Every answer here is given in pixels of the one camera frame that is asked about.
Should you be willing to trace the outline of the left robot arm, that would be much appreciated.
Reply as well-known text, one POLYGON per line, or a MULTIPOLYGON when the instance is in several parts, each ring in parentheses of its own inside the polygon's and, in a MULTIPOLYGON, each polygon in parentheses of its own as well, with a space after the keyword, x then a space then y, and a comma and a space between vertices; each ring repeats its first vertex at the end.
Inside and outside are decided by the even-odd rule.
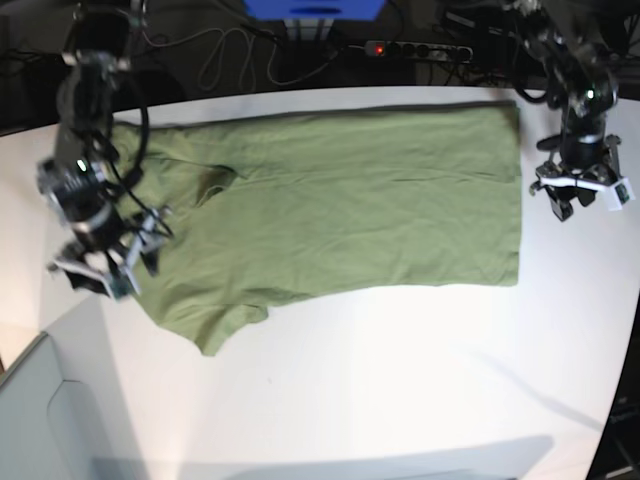
POLYGON ((499 5, 513 24, 518 47, 540 62, 546 75, 545 91, 538 97, 519 84, 514 89, 531 104, 561 112, 560 131, 536 144, 548 159, 536 168, 529 192, 545 192, 562 222, 573 215, 574 199, 587 207, 600 195, 609 209, 622 209, 634 194, 620 171, 621 139, 606 132, 607 115, 618 100, 612 73, 592 44, 561 31, 541 1, 499 5))

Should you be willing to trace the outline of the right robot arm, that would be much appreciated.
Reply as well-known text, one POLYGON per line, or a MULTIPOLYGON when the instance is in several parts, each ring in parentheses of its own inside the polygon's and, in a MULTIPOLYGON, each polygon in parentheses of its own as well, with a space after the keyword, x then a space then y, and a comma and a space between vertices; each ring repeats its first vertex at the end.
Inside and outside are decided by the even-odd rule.
POLYGON ((38 186, 74 239, 50 263, 75 289, 120 299, 140 288, 138 264, 158 271, 164 245, 173 248, 176 274, 210 262, 311 277, 329 266, 356 264, 374 233, 368 208, 340 200, 350 182, 401 181, 408 168, 428 175, 434 155, 460 153, 472 165, 487 154, 492 166, 513 167, 521 138, 520 113, 510 101, 287 112, 219 123, 153 126, 139 104, 138 147, 125 171, 113 142, 112 98, 126 78, 122 42, 85 40, 78 19, 65 57, 71 67, 59 92, 60 129, 54 154, 38 167, 38 186), (166 207, 141 205, 130 217, 118 209, 144 181, 146 164, 161 163, 171 147, 173 166, 202 171, 185 186, 170 182, 171 198, 194 194, 198 204, 227 197, 218 214, 192 227, 169 226, 166 207))

